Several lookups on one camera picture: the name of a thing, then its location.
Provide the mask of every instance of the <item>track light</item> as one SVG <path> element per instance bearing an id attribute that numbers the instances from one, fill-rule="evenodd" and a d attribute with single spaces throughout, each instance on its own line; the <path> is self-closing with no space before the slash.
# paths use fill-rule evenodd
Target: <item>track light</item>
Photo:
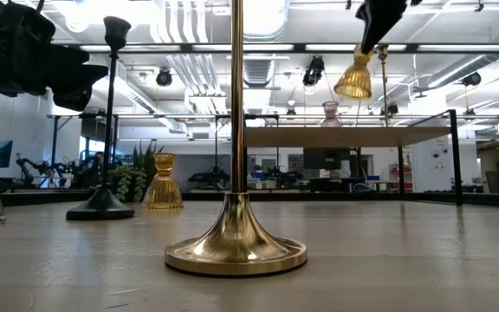
<path id="1" fill-rule="evenodd" d="M 463 78 L 459 83 L 463 84 L 467 88 L 468 86 L 478 86 L 482 80 L 483 78 L 481 77 L 481 75 L 475 72 Z"/>
<path id="2" fill-rule="evenodd" d="M 322 60 L 322 56 L 314 55 L 313 60 L 309 64 L 309 67 L 306 69 L 305 75 L 303 76 L 303 85 L 305 87 L 315 86 L 322 78 L 322 72 L 324 70 L 325 62 Z"/>
<path id="3" fill-rule="evenodd" d="M 160 68 L 157 79 L 155 80 L 161 87 L 169 87 L 172 84 L 172 76 L 170 68 Z"/>

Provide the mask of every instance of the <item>black cable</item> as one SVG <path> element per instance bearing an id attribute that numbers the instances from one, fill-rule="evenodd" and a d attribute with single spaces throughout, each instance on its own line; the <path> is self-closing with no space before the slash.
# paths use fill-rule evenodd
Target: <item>black cable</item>
<path id="1" fill-rule="evenodd" d="M 45 0 L 40 0 L 38 2 L 38 6 L 36 7 L 36 12 L 38 13 L 42 13 L 42 9 L 43 9 L 43 4 L 45 3 Z"/>

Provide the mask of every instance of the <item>brass lamp stand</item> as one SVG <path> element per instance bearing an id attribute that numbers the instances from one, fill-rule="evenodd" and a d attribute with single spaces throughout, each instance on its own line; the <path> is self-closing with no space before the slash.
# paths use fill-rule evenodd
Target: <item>brass lamp stand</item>
<path id="1" fill-rule="evenodd" d="M 257 222 L 243 185 L 243 0 L 232 8 L 232 185 L 217 222 L 201 237 L 165 248 L 165 263 L 208 276 L 260 276 L 302 266 L 307 247 L 272 237 Z"/>
<path id="2" fill-rule="evenodd" d="M 388 57 L 388 44 L 379 44 L 377 46 L 380 63 L 382 65 L 382 90 L 385 99 L 385 126 L 388 127 L 388 94 L 386 94 L 386 58 Z"/>

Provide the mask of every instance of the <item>gold candle holder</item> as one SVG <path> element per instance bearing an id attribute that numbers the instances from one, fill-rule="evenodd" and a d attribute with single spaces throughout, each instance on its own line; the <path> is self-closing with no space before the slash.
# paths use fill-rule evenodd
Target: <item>gold candle holder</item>
<path id="1" fill-rule="evenodd" d="M 150 210 L 183 208 L 182 195 L 177 183 L 171 178 L 177 156 L 171 153 L 155 153 L 153 158 L 157 174 L 147 189 L 142 207 Z"/>

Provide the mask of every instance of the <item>brass base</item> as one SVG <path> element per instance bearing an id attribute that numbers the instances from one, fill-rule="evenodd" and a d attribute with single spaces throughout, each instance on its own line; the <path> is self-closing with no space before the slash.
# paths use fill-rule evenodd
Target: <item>brass base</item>
<path id="1" fill-rule="evenodd" d="M 227 193 L 217 222 L 200 238 L 165 248 L 174 269 L 208 276 L 261 276 L 296 269 L 308 260 L 307 247 L 272 237 L 257 222 L 248 193 Z"/>

